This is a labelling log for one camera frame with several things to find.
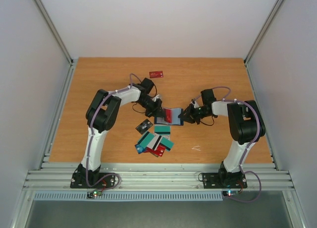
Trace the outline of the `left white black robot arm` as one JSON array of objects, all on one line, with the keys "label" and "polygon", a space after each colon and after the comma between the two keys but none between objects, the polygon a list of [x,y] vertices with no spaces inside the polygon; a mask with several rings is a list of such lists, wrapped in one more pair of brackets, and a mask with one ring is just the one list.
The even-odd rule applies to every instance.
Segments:
[{"label": "left white black robot arm", "polygon": [[146,117],[165,117],[162,100],[157,94],[150,96],[153,88],[156,88],[154,82],[144,78],[122,89],[97,91],[86,112],[88,140],[84,157],[72,175],[71,188],[113,189],[119,185],[120,175],[101,172],[104,141],[116,122],[120,107],[125,104],[141,105]]}]

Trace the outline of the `blue card with chip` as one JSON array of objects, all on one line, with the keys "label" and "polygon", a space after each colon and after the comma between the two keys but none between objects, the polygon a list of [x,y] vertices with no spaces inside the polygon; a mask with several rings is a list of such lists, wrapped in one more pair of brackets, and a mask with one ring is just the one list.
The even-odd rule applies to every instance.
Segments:
[{"label": "blue card with chip", "polygon": [[145,147],[141,146],[140,144],[136,144],[135,149],[138,154],[144,153],[147,150]]}]

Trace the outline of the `navy blue card holder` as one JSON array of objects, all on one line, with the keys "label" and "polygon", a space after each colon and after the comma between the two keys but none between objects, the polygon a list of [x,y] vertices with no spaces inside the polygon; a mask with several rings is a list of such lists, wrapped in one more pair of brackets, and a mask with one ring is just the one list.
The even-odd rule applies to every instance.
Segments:
[{"label": "navy blue card holder", "polygon": [[165,112],[165,117],[155,117],[154,124],[178,126],[184,125],[184,121],[179,118],[179,115],[183,113],[182,108],[163,108],[163,111]]}]

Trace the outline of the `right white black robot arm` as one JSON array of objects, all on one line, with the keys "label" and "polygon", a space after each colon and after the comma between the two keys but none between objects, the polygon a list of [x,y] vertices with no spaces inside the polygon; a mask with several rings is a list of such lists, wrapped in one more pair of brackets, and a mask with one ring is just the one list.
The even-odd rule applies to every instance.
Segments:
[{"label": "right white black robot arm", "polygon": [[218,172],[203,172],[199,177],[204,188],[247,188],[243,163],[250,149],[265,135],[266,128],[254,100],[217,100],[213,88],[201,91],[203,105],[193,99],[178,116],[182,121],[200,124],[205,117],[228,117],[229,131],[233,139],[227,157],[221,162]]}]

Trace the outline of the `red card black stripe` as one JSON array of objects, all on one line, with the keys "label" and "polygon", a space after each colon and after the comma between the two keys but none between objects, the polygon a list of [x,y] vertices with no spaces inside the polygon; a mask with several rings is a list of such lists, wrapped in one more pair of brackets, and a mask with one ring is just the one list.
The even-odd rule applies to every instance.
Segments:
[{"label": "red card black stripe", "polygon": [[165,113],[166,113],[166,118],[164,119],[165,122],[167,123],[172,123],[172,110],[171,109],[166,109],[164,108]]}]

